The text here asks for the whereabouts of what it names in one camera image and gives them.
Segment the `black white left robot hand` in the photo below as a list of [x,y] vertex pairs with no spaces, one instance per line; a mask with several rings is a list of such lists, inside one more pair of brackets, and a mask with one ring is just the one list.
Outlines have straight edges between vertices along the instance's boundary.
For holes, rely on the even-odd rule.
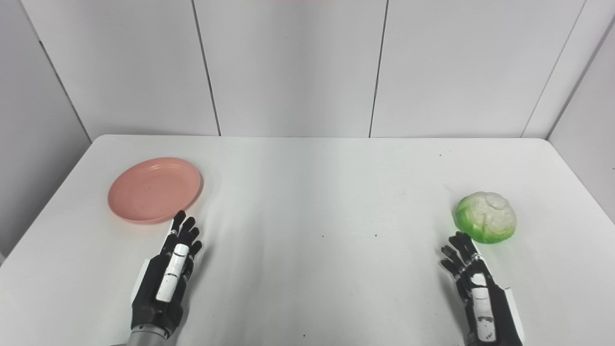
[[193,217],[179,210],[160,253],[147,261],[133,298],[129,346],[164,346],[180,326],[183,297],[202,249]]

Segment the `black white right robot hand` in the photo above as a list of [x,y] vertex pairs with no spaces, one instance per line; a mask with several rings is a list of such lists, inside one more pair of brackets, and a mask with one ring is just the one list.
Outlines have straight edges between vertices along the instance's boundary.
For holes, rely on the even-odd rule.
[[498,285],[474,241],[455,232],[441,247],[440,265],[453,277],[464,304],[467,346],[522,346],[524,332],[510,288]]

